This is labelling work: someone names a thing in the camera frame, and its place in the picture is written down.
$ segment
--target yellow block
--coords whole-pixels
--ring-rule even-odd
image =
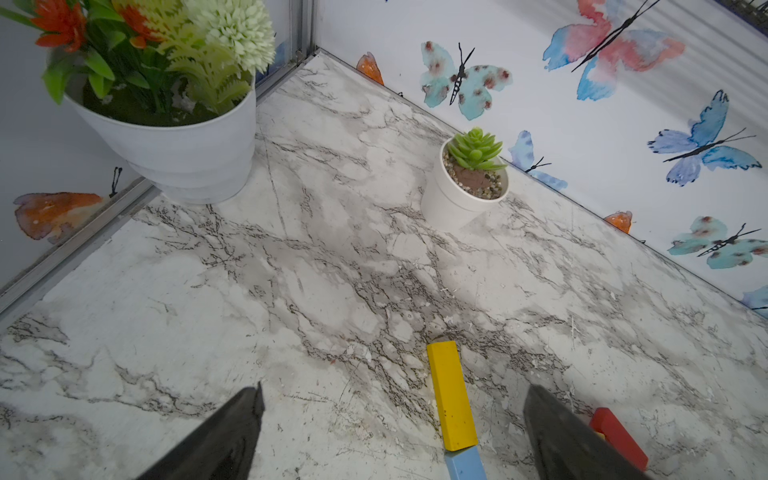
[[[445,449],[455,452],[477,445],[478,434],[472,420],[472,409],[469,408],[456,342],[430,343],[427,355]]]

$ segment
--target marble surface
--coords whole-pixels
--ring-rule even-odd
[[[251,478],[444,479],[425,346],[453,339],[488,477],[537,478],[528,385],[611,407],[655,478],[768,476],[754,312],[536,180],[457,234],[419,199],[452,132],[320,55],[215,206],[164,197],[0,337],[4,478],[132,478],[243,386]]]

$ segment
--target pink butterfly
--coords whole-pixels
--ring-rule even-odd
[[[592,20],[593,25],[568,25],[557,30],[544,51],[544,60],[549,60],[545,68],[555,70],[584,58],[576,67],[587,64],[577,98],[610,97],[616,90],[619,62],[630,70],[646,71],[685,50],[685,45],[660,31],[627,30],[659,1],[644,9],[648,3],[645,0],[634,15],[621,22],[619,14],[624,0],[578,0],[581,16]]]

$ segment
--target red block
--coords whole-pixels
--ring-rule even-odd
[[[645,472],[645,468],[648,467],[648,456],[643,453],[643,450],[610,409],[599,408],[595,410],[589,426],[594,431],[605,435],[606,442],[612,445],[632,465],[639,468],[641,472]]]

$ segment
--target blue block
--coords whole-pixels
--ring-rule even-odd
[[[457,452],[446,452],[445,464],[451,480],[486,480],[477,445]]]

